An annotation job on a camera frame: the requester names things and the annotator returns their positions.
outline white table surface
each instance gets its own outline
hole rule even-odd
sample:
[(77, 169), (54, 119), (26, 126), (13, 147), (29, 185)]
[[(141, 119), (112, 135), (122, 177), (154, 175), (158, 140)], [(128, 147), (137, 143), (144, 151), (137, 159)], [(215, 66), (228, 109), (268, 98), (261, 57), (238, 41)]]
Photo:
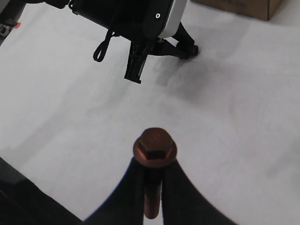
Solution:
[[(170, 132), (187, 175), (240, 225), (299, 225), (300, 2), (269, 22), (188, 3), (196, 59), (147, 60), (65, 8), (29, 5), (0, 48), (0, 156), (79, 218), (112, 192), (149, 127)], [(146, 225), (161, 225), (158, 219)]]

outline bolt head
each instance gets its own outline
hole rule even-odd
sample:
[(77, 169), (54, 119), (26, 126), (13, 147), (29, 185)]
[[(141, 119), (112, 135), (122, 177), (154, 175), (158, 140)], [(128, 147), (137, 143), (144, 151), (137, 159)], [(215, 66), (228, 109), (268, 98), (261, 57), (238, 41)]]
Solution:
[(177, 147), (172, 137), (161, 128), (149, 128), (136, 140), (134, 156), (142, 165), (163, 167), (176, 159)]

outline cardboard box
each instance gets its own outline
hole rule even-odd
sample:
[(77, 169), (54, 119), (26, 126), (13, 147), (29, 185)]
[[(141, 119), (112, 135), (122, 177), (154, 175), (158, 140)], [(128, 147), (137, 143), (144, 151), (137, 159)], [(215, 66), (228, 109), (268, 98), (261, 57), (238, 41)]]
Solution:
[(268, 21), (282, 0), (191, 0), (224, 11)]

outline copper bolt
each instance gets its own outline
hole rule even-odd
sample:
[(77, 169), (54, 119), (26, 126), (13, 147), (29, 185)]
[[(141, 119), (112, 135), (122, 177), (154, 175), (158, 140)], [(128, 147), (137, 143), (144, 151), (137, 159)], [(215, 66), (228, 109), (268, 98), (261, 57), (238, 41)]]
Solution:
[[(176, 160), (177, 147), (171, 136), (161, 128), (149, 128), (134, 143), (134, 157), (145, 167), (160, 169)], [(155, 219), (159, 213), (162, 180), (145, 186), (145, 216)]]
[(164, 129), (149, 128), (134, 143), (133, 153), (143, 166), (162, 168), (176, 159), (177, 147)]

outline bolt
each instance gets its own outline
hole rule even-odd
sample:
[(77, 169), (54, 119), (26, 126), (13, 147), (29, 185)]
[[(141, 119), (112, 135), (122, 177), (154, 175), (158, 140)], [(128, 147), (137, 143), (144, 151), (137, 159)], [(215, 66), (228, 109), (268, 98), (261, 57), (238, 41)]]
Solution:
[(134, 144), (135, 159), (151, 168), (165, 167), (176, 159), (177, 147), (171, 136), (161, 128), (149, 128)]

